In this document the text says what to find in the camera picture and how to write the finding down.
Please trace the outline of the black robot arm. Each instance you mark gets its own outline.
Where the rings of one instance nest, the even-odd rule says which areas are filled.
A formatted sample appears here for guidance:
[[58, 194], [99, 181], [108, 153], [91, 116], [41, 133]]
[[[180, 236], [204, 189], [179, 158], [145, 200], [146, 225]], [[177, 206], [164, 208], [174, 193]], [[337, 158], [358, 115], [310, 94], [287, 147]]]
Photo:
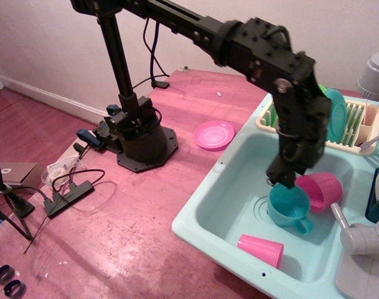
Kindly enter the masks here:
[[161, 126], [150, 99], [137, 97], [118, 30], [122, 10], [153, 19], [208, 53], [221, 67], [243, 74], [272, 95], [278, 114], [279, 152], [267, 169], [270, 184], [294, 186], [321, 159], [327, 139], [331, 101], [314, 76], [314, 60], [294, 53], [288, 31], [262, 19], [220, 22], [172, 1], [73, 1], [74, 10], [95, 16], [101, 27], [118, 84], [120, 108], [105, 118], [101, 137], [117, 154], [118, 164], [136, 173], [165, 164], [177, 149], [175, 133]]

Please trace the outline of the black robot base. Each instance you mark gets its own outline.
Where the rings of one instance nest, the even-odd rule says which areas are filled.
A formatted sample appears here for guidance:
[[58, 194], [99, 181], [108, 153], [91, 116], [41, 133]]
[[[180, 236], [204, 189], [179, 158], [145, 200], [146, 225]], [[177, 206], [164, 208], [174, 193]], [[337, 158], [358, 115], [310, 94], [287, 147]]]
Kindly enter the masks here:
[[115, 153], [117, 164], [135, 173], [163, 166], [179, 148], [175, 131], [161, 125], [162, 113], [149, 97], [119, 99], [121, 106], [108, 106], [108, 116], [93, 130], [101, 148]]

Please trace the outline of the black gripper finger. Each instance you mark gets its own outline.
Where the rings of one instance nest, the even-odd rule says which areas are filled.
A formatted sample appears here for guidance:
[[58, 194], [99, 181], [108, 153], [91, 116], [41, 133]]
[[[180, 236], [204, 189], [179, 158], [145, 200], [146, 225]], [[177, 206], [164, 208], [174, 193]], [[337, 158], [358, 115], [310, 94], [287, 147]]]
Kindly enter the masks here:
[[296, 167], [292, 162], [276, 155], [266, 170], [269, 184], [274, 186], [279, 183], [288, 189], [293, 188], [296, 178], [295, 169]]

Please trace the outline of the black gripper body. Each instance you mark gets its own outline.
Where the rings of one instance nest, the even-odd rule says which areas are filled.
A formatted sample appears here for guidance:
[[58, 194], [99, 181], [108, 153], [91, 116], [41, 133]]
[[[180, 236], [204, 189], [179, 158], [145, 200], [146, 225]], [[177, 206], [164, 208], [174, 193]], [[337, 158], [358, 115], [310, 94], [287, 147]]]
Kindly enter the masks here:
[[331, 100], [322, 90], [274, 93], [278, 114], [279, 153], [271, 163], [272, 174], [304, 174], [324, 153]]

